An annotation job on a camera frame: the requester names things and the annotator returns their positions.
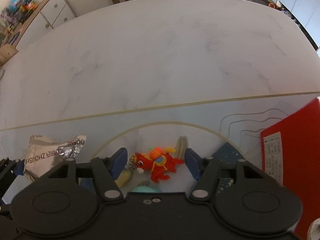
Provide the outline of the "silver foil snack packet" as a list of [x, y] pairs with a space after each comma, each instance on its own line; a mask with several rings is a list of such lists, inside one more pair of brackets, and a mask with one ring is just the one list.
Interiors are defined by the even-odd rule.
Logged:
[[24, 175], [34, 181], [62, 161], [74, 159], [86, 140], [85, 135], [77, 135], [65, 142], [57, 142], [42, 135], [32, 135], [25, 153]]

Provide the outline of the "red plush horse keychain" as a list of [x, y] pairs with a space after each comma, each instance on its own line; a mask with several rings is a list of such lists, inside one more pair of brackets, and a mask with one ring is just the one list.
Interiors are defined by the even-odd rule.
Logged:
[[169, 180], [168, 172], [176, 173], [176, 166], [184, 164], [182, 159], [171, 155], [175, 152], [172, 147], [155, 147], [149, 153], [135, 153], [129, 160], [139, 174], [150, 172], [151, 181], [158, 184], [161, 180]]

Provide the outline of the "red and white cardboard box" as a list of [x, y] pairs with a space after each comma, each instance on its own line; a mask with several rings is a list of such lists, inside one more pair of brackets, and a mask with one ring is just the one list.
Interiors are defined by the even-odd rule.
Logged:
[[263, 170], [303, 204], [295, 233], [319, 239], [319, 98], [260, 133]]

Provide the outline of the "white drawer cabinet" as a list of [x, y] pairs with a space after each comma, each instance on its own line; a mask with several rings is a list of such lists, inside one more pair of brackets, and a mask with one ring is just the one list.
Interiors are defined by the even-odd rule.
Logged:
[[74, 18], [76, 14], [67, 0], [43, 0], [31, 16], [17, 27], [9, 44], [22, 50]]

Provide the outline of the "blue toy globe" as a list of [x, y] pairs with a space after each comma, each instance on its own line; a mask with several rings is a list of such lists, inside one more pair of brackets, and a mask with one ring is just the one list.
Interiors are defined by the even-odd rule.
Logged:
[[18, 10], [22, 5], [24, 5], [27, 0], [11, 0], [9, 4], [9, 9], [11, 11]]

